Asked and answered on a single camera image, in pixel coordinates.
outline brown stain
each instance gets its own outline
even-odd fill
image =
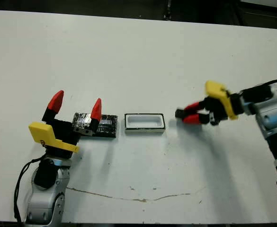
[[[181,193],[181,194],[166,195],[166,196],[162,196],[162,197],[159,197],[159,198],[156,198],[156,199],[127,199],[127,198],[119,198],[119,197],[113,197],[113,196],[103,195],[103,194],[99,194],[99,193],[79,190],[79,189],[76,189],[76,188],[67,187],[67,189],[72,190],[72,191],[76,191],[76,192],[83,192],[83,193],[87,193],[87,194],[91,194],[91,195],[106,197],[106,198],[114,199],[114,200],[136,201],[136,202],[159,201],[159,200],[166,199],[166,198],[169,198],[169,197],[191,195],[191,193]]]

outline red fingertip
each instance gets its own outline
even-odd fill
[[[99,98],[93,106],[91,118],[100,121],[101,119],[101,99]]]
[[[63,103],[63,90],[57,92],[48,104],[48,109],[58,113]]]
[[[193,103],[191,105],[188,105],[185,110],[193,110],[193,111],[197,111],[197,110],[201,110],[201,106],[199,105],[199,102],[197,103]]]
[[[201,124],[198,113],[189,115],[188,117],[184,118],[182,121],[187,124]]]

